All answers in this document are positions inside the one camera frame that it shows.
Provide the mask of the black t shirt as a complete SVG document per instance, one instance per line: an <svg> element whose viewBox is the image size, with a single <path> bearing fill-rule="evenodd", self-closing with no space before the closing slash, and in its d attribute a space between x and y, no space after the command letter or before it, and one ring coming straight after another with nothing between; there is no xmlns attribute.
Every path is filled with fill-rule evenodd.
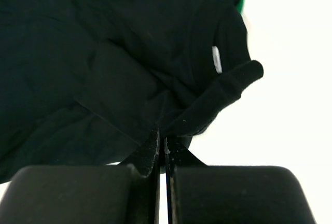
<svg viewBox="0 0 332 224"><path fill-rule="evenodd" d="M260 79L240 0L1 0L1 182L189 146Z"/></svg>

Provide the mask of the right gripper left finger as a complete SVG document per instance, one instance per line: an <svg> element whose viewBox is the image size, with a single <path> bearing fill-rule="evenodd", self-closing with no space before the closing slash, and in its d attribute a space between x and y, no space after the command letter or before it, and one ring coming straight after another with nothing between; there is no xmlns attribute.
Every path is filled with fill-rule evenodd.
<svg viewBox="0 0 332 224"><path fill-rule="evenodd" d="M1 223L157 223L160 132L117 165L28 166L1 201Z"/></svg>

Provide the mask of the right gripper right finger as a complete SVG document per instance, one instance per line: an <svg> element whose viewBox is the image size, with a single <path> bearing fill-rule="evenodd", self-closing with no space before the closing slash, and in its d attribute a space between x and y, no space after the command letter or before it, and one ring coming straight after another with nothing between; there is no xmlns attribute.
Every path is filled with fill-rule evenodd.
<svg viewBox="0 0 332 224"><path fill-rule="evenodd" d="M164 140L169 223L314 223L295 175L280 166L208 166Z"/></svg>

